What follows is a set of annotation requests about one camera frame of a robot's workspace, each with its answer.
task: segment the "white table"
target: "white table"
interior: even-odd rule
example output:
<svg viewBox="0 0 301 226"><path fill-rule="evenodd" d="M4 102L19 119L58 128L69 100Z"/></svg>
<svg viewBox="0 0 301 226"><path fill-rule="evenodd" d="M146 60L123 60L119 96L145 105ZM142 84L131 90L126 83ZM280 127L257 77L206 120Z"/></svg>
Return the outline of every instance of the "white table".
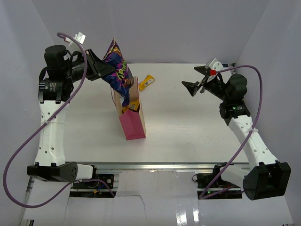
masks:
<svg viewBox="0 0 301 226"><path fill-rule="evenodd" d="M191 97L181 81L200 81L201 64L130 64L140 81L155 82L140 93L146 139L126 141L103 80L85 81L70 104L65 129L66 161L79 162L224 162L239 142L219 114L209 92ZM230 72L223 73L224 80ZM248 162L242 152L235 162Z"/></svg>

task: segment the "chip bag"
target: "chip bag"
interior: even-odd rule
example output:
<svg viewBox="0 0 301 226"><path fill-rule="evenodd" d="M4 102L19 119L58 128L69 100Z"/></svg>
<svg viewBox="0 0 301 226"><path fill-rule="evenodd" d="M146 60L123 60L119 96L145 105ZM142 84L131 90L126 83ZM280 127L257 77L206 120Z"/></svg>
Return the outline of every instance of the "chip bag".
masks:
<svg viewBox="0 0 301 226"><path fill-rule="evenodd" d="M115 39L113 39L103 61L115 67L115 72L103 77L103 80L124 97L122 106L128 106L130 103L129 89L134 84L134 79Z"/></svg>

